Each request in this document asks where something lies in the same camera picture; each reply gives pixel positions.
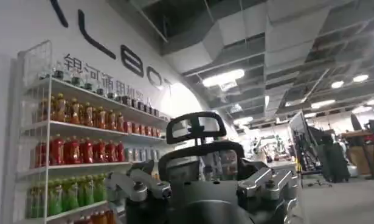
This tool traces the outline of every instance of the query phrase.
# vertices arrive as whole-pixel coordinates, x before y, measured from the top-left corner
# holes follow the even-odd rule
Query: black handle
[[[211,144],[197,145],[185,149],[175,150],[162,156],[158,162],[160,179],[168,181],[167,164],[173,159],[183,158],[187,156],[205,156],[209,153],[226,150],[235,151],[235,153],[237,154],[237,169],[241,170],[241,159],[244,158],[242,145],[230,141],[213,142]]]
[[[219,125],[218,131],[204,131],[204,126],[199,123],[199,117],[209,117],[214,118]],[[190,121],[191,127],[189,128],[189,134],[174,137],[173,127],[181,121]],[[207,137],[221,137],[227,134],[226,128],[224,127],[222,118],[213,112],[196,112],[185,114],[175,119],[172,119],[167,126],[167,143],[174,144],[178,142],[183,142],[189,139],[207,138]]]

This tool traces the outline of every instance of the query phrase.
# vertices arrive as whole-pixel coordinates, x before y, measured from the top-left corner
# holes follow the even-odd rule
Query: wall logo
[[[68,28],[68,21],[66,20],[64,13],[60,5],[58,4],[58,1],[50,0],[50,3],[52,4],[58,19],[60,20],[61,25],[65,28]],[[85,14],[81,9],[78,9],[78,27],[80,29],[81,34],[84,36],[84,39],[90,45],[96,47],[98,50],[100,50],[110,58],[116,60],[116,55],[111,50],[107,49],[104,45],[100,44],[98,41],[89,36],[85,29]],[[142,62],[140,57],[124,44],[120,46],[120,58],[124,67],[126,67],[139,77],[144,78],[146,75],[150,84],[156,87],[157,89],[162,90],[164,85],[168,85],[168,87],[170,88],[171,83],[167,79],[162,78],[160,73],[158,73],[151,66],[147,66],[144,69],[144,63]]]

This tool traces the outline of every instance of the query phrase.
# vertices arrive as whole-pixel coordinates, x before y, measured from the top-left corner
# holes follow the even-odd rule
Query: floor
[[[374,180],[352,178],[349,183],[304,188],[302,206],[294,208],[292,224],[374,224]]]

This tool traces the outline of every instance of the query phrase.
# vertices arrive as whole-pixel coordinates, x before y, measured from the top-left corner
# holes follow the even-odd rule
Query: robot
[[[200,117],[214,118],[218,131],[204,131]],[[190,122],[189,133],[174,137],[172,130],[180,121]],[[159,177],[150,173],[154,162],[133,166],[125,175],[110,173],[106,179],[108,204],[114,210],[125,205],[125,220],[118,224],[189,224],[189,223],[290,223],[292,208],[297,203],[298,179],[291,171],[274,172],[262,162],[244,158],[240,144],[230,141],[205,144],[205,138],[226,135],[222,119],[211,112],[186,114],[170,121],[167,143],[195,139],[196,146],[175,150],[159,160]],[[231,150],[236,172],[225,169],[225,163],[203,164],[207,156],[223,155]],[[175,159],[195,157],[194,161],[170,167]]]

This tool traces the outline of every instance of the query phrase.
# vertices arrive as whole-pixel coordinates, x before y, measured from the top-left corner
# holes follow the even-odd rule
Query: metal bracket
[[[263,186],[265,182],[272,178],[272,170],[270,168],[261,168],[259,171],[251,175],[248,179],[238,182],[238,191],[246,197],[253,197],[255,191]]]
[[[131,171],[130,177],[135,182],[140,181],[146,185],[148,190],[153,194],[154,198],[166,199],[171,196],[170,184],[166,181],[156,180],[151,175],[139,169]]]
[[[105,181],[108,200],[120,200],[127,197],[132,201],[144,201],[148,188],[144,184],[136,183],[130,177],[121,173],[111,173]]]
[[[283,190],[284,195],[289,193],[289,185],[292,181],[291,171],[280,171],[276,176],[273,177],[272,186],[266,188],[265,198],[271,200],[278,200],[280,198],[280,191]]]

